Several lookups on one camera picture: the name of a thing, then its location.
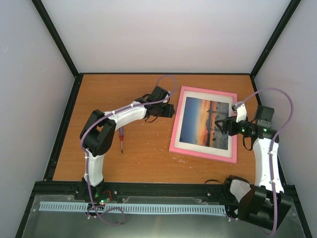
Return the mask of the red blue screwdriver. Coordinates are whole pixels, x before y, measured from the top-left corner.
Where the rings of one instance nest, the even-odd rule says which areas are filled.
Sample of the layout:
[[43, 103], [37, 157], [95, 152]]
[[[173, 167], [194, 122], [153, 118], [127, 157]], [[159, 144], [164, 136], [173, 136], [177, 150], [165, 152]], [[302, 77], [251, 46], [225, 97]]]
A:
[[124, 138], [123, 127], [119, 128], [119, 138], [120, 138], [121, 153], [123, 153], [123, 138]]

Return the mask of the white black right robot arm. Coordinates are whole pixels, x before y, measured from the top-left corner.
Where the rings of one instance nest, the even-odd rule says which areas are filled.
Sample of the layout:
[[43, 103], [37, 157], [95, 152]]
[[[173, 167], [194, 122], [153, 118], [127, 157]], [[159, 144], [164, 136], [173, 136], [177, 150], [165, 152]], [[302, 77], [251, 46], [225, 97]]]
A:
[[284, 193], [279, 176], [279, 137], [271, 124], [274, 109], [258, 106], [253, 120], [248, 120], [243, 103], [236, 103], [232, 110], [235, 116], [216, 120], [215, 125], [222, 134], [241, 134], [244, 139], [251, 139], [256, 177], [251, 186], [245, 179], [230, 175], [225, 179], [225, 188], [239, 203], [239, 220], [274, 232], [291, 208], [291, 198]]

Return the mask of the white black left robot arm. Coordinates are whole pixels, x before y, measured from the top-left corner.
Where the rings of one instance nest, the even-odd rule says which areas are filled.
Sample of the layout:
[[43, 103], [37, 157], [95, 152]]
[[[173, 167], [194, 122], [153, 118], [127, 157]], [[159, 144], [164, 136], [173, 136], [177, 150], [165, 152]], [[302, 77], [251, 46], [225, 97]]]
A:
[[99, 199], [103, 194], [100, 185], [104, 180], [103, 162], [115, 132], [151, 116], [172, 118], [175, 113], [174, 105], [169, 103], [172, 95], [172, 92], [156, 86], [151, 94], [137, 98], [127, 106], [110, 112], [95, 110], [91, 113], [80, 133], [80, 145], [86, 160], [84, 179], [88, 183], [85, 193], [91, 199]]

